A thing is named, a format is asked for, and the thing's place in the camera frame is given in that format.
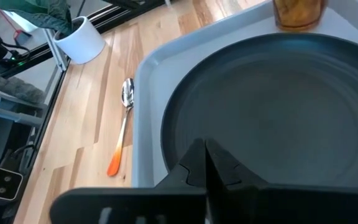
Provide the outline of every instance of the black frame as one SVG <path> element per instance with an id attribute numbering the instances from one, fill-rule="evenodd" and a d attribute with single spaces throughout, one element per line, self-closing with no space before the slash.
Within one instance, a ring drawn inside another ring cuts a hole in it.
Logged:
<path id="1" fill-rule="evenodd" d="M 146 13 L 156 7 L 159 7 L 165 3 L 164 0 L 145 0 L 145 3 L 142 5 L 136 4 L 136 8 L 131 9 L 132 4 L 129 5 L 128 8 L 127 0 L 108 0 L 112 5 L 102 8 L 92 14 L 90 14 L 88 19 L 92 22 L 95 28 L 98 30 L 99 33 L 104 33 L 112 28 L 123 24 L 143 13 Z M 12 68 L 4 73 L 1 74 L 4 78 L 13 77 L 14 75 L 23 72 L 39 63 L 42 63 L 50 58 L 53 57 L 52 52 L 49 49 L 48 44 L 43 44 L 33 50 L 30 51 L 31 57 L 30 59 L 23 65 L 19 67 Z M 55 103 L 62 87 L 62 83 L 64 81 L 66 75 L 66 71 L 60 74 L 60 77 L 57 81 L 57 85 L 52 93 L 52 97 L 50 100 L 50 104 L 48 108 L 44 111 L 43 115 L 43 123 L 38 130 L 37 136 L 34 140 L 35 150 L 28 149 L 25 151 L 25 155 L 29 158 L 27 161 L 22 161 L 22 163 L 28 164 L 24 169 L 26 170 L 26 174 L 24 175 L 24 179 L 22 184 L 24 186 L 27 185 L 29 181 L 29 177 L 31 174 L 32 167 L 34 166 L 35 159 L 37 158 L 38 150 L 40 149 L 42 139 L 44 138 L 45 131 L 47 125 L 49 123 L 50 117 L 52 115 L 53 108 L 55 107 Z M 19 205 L 21 199 L 23 197 L 25 191 L 25 187 L 21 190 L 19 195 L 17 196 L 18 200 L 12 204 L 10 204 L 5 211 L 4 218 L 7 218 L 6 223 L 13 223 L 14 218 L 16 216 L 17 210 L 19 209 Z"/>

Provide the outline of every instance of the gray plate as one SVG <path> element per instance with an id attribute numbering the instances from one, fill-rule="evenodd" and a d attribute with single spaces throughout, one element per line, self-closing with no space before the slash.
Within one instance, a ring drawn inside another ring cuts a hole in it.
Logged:
<path id="1" fill-rule="evenodd" d="M 212 54 L 168 102 L 168 169 L 195 138 L 214 138 L 272 183 L 358 187 L 358 44 L 270 34 Z"/>

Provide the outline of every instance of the wooden countertop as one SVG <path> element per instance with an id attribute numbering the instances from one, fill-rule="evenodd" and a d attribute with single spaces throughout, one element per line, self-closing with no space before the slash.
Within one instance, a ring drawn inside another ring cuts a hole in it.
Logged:
<path id="1" fill-rule="evenodd" d="M 99 56 L 68 68 L 14 223 L 50 223 L 51 203 L 69 189 L 130 187 L 132 112 L 119 174 L 106 175 L 124 116 L 123 81 L 158 46 L 262 1 L 180 0 L 104 33 Z"/>

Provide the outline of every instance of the metal spoon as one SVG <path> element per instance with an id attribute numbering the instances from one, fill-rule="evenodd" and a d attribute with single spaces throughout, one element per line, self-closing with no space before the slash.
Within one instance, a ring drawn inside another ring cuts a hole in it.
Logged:
<path id="1" fill-rule="evenodd" d="M 122 121 L 122 126 L 118 137 L 116 151 L 114 152 L 114 155 L 112 155 L 112 159 L 109 168 L 107 170 L 107 175 L 110 177 L 117 175 L 119 170 L 119 165 L 121 163 L 122 142 L 124 140 L 124 132 L 127 123 L 127 117 L 130 110 L 134 107 L 134 90 L 135 90 L 134 80 L 131 78 L 125 80 L 124 84 L 122 84 L 121 101 L 127 110 L 125 113 L 124 120 Z"/>

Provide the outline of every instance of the orange liquid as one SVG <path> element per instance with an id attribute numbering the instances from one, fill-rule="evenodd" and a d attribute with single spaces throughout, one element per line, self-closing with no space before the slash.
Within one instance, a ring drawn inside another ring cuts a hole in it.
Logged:
<path id="1" fill-rule="evenodd" d="M 276 25 L 288 31 L 304 31 L 318 25 L 325 0 L 273 0 Z"/>

